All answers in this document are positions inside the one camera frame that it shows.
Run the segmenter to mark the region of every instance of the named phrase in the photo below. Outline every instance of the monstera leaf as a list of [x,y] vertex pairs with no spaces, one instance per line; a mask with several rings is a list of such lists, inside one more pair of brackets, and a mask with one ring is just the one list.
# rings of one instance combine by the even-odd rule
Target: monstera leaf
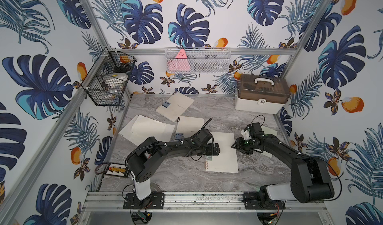
[[204,16],[200,13],[195,13],[193,8],[186,8],[184,15],[181,15],[184,4],[179,4],[177,7],[177,21],[170,22],[168,27],[169,38],[173,43],[182,47],[203,47],[210,33],[209,22],[203,19]]
[[[330,36],[334,31],[335,25],[333,24],[333,21],[336,22],[337,26],[341,22],[342,16],[340,14],[330,14],[332,8],[333,5],[329,5],[326,12],[323,14],[321,20],[319,21],[318,25],[315,27],[315,30],[310,36],[309,41],[307,41],[307,44],[304,46],[306,51],[315,51],[319,46],[323,45],[326,38]],[[301,38],[303,36],[303,32],[306,31],[307,26],[314,15],[314,12],[315,11],[311,12],[309,17],[302,25],[301,31],[299,32],[299,38]]]
[[180,87],[175,88],[174,90],[183,94],[199,94],[198,90],[193,87]]
[[367,202],[349,207],[346,216],[347,225],[383,224],[383,213]]
[[319,56],[322,81],[328,87],[336,89],[344,86],[347,82],[354,80],[357,73],[363,69],[364,61],[354,57],[354,55],[366,57],[366,49],[361,45],[364,42],[363,36],[351,37],[357,32],[360,32],[360,27],[354,26],[343,36],[339,47],[336,41],[330,41]]
[[285,0],[249,0],[247,12],[260,25],[272,25],[282,11]]
[[283,69],[285,68],[286,66],[286,63],[284,64],[281,64],[280,66],[278,66],[277,63],[275,64],[271,64],[267,67],[264,67],[262,70],[261,70],[261,73],[259,75],[262,75],[262,76],[267,76],[267,77],[279,77],[283,71]]
[[69,22],[85,30],[90,29],[90,22],[79,0],[57,0],[57,3]]
[[112,143],[113,137],[111,136],[106,136],[102,138],[102,144],[98,146],[98,151],[96,154],[96,159],[95,159],[95,165],[100,165],[104,162],[105,157],[107,156],[110,144]]
[[[5,106],[0,103],[0,110],[6,110]],[[20,158],[23,154],[25,146],[23,145],[26,138],[26,131],[19,128],[21,125],[20,120],[11,113],[0,113],[0,138],[5,139],[3,143],[0,143],[0,154],[6,156],[0,156],[0,165],[5,165],[11,170],[17,163],[16,158]],[[0,181],[5,178],[5,169],[0,168]]]
[[70,189],[66,186],[52,184],[46,190],[45,198],[43,199],[44,191],[48,184],[42,184],[36,199],[36,211],[41,215],[32,215],[27,218],[24,225],[66,225],[70,213]]
[[[3,59],[3,66],[18,85],[28,88],[16,95],[16,102],[25,112],[41,120],[62,110],[69,103],[64,95],[71,98],[73,87],[67,71],[55,58],[45,62],[45,55],[36,55],[32,60],[32,72],[30,59],[29,55],[21,55],[17,59],[23,75],[14,68],[13,57]],[[40,76],[43,64],[45,67]]]
[[154,44],[161,39],[163,32],[162,22],[164,19],[159,12],[162,12],[160,4],[147,5],[142,11],[141,0],[126,0],[121,4],[121,12],[127,32],[139,44]]
[[129,80],[138,85],[148,84],[154,79],[153,75],[152,68],[145,61],[139,64],[138,67],[136,65],[133,67]]

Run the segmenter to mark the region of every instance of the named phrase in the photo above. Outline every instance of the pink triangular object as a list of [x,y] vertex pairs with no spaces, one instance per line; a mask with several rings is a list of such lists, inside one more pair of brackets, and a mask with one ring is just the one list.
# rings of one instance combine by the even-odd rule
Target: pink triangular object
[[186,51],[184,49],[181,49],[177,56],[175,57],[176,59],[187,59],[186,57]]

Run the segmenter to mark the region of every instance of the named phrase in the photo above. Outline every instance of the gray marble surface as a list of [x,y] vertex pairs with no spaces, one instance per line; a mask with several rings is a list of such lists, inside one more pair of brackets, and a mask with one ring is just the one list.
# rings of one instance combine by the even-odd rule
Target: gray marble surface
[[[125,126],[135,115],[143,115],[161,122],[176,125],[156,112],[168,97],[133,97],[123,123]],[[233,97],[193,97],[194,103],[182,116],[208,118],[213,120],[207,125],[211,132],[234,133],[235,139],[241,130],[260,113],[239,111],[234,109]],[[277,137],[283,140],[273,115],[263,114],[266,118],[264,126],[278,131]],[[263,122],[258,117],[254,122]],[[136,145],[118,136],[110,162],[124,163],[127,155]],[[290,181],[290,169],[274,156],[254,153],[244,155],[237,151],[239,173],[222,173],[205,171],[205,158],[198,161],[191,158],[176,157],[165,160],[151,177],[152,191],[178,192],[244,192],[259,190],[266,184]],[[105,175],[100,191],[122,191],[132,180]]]

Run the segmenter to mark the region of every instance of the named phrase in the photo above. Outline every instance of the wall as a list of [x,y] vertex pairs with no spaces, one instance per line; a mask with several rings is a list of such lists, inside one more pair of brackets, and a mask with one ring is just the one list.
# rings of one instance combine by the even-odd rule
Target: wall
[[[72,85],[85,78],[102,47],[78,0],[0,0],[0,33],[1,203],[65,107],[71,105],[77,91]],[[60,218],[77,213],[77,202],[87,193],[85,187],[93,189],[95,164],[106,155],[113,137],[115,125],[108,130],[107,121],[110,109],[118,124],[122,107],[96,107],[89,98],[84,101],[72,130],[67,129],[19,211],[20,223],[39,213],[42,216],[36,215],[26,224],[42,224],[44,219],[59,223],[55,219],[60,212],[52,214],[54,211],[48,209],[56,206],[54,199],[45,199],[43,208],[36,207],[36,199],[43,195],[38,195],[38,190],[44,184],[48,184],[45,191],[49,192],[55,189],[54,184],[59,185],[52,197],[58,197],[62,189],[66,191],[60,200],[65,201],[60,205],[65,210]],[[66,199],[70,191],[73,201]]]
[[[320,0],[89,1],[112,47],[257,49],[294,48]],[[141,67],[133,72],[140,78],[132,78],[128,88],[136,93],[234,93],[240,74],[278,76],[287,59],[241,55],[232,57],[233,69],[226,74],[166,74],[163,56],[138,56]]]
[[292,145],[332,165],[336,196],[341,178],[341,196],[326,202],[337,225],[382,223],[382,7],[333,0],[316,29],[324,43],[304,50],[286,77],[281,119]]

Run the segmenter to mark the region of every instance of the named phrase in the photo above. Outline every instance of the white notebook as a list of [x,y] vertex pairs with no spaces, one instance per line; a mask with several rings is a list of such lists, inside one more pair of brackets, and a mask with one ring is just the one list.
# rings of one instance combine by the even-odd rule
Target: white notebook
[[194,99],[189,98],[182,93],[175,92],[168,100],[160,105],[156,111],[175,122],[193,102]]
[[174,127],[174,125],[136,115],[118,134],[139,146],[151,136],[154,136],[158,141],[170,141]]
[[195,134],[203,126],[203,118],[178,117],[177,130],[175,131],[175,140],[181,140],[182,137],[188,138]]
[[238,173],[237,150],[231,147],[234,143],[234,134],[210,133],[221,151],[218,156],[212,156],[212,160],[206,161],[206,171]]

